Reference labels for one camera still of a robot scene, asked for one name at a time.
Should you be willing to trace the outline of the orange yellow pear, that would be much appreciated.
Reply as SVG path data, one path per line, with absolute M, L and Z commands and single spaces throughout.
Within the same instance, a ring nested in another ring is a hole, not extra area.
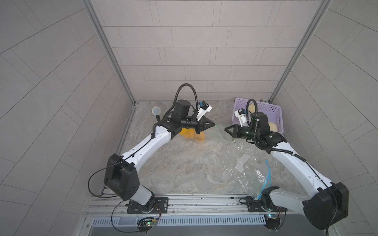
M 195 140 L 200 143 L 203 142 L 205 140 L 205 134 L 203 132 L 200 134 L 195 133 Z
M 194 129 L 182 129 L 182 131 L 179 133 L 181 136 L 183 136 L 185 139 L 194 139 L 196 132 Z

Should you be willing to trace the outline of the clear bag blue zip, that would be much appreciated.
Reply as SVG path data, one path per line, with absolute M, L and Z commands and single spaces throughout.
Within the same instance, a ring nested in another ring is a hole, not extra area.
M 272 186 L 269 162 L 258 161 L 250 149 L 234 143 L 227 149 L 223 165 L 231 178 L 254 200 L 262 198 L 262 191 Z

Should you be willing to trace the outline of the clear bag green zip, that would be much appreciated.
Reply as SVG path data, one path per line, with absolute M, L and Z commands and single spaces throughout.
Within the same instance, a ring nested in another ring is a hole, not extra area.
M 214 127 L 206 130 L 206 132 L 213 138 L 213 139 L 220 139 L 224 141 L 229 141 L 235 143 L 235 139 L 228 134 L 225 130 L 225 126 L 221 124 L 215 124 Z

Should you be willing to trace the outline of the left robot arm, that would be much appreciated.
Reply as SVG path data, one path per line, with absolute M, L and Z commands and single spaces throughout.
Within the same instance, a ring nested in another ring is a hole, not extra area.
M 137 202 L 146 211 L 153 207 L 155 195 L 140 184 L 138 172 L 143 164 L 183 129 L 192 129 L 199 135 L 215 126 L 213 121 L 205 117 L 205 114 L 212 110 L 212 106 L 206 101 L 199 102 L 195 95 L 195 106 L 192 106 L 189 101 L 178 98 L 184 87 L 189 87 L 195 92 L 191 84 L 182 84 L 175 94 L 172 106 L 163 117 L 157 117 L 151 134 L 129 151 L 122 155 L 113 154 L 108 159 L 104 176 L 105 186 L 122 200 Z

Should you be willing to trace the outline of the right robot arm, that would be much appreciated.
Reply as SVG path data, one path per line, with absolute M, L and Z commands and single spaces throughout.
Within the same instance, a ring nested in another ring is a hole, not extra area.
M 349 190 L 343 183 L 334 183 L 317 171 L 296 152 L 287 139 L 274 132 L 268 116 L 258 110 L 254 99 L 238 106 L 239 122 L 225 128 L 233 138 L 244 139 L 279 160 L 301 183 L 306 194 L 285 191 L 278 186 L 266 187 L 256 199 L 265 211 L 289 209 L 304 215 L 319 230 L 348 217 Z

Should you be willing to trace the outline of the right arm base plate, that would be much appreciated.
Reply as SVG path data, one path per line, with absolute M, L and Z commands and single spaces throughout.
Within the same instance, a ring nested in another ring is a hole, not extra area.
M 271 202 L 265 200 L 256 200 L 251 196 L 242 197 L 239 199 L 239 203 L 246 205 L 248 212 L 287 212 L 285 207 L 278 207 Z

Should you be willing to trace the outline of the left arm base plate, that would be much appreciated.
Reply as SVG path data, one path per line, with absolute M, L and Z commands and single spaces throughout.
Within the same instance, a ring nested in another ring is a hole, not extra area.
M 127 204 L 127 214 L 149 214 L 149 213 L 167 213 L 169 198 L 155 197 L 146 205 L 130 200 Z

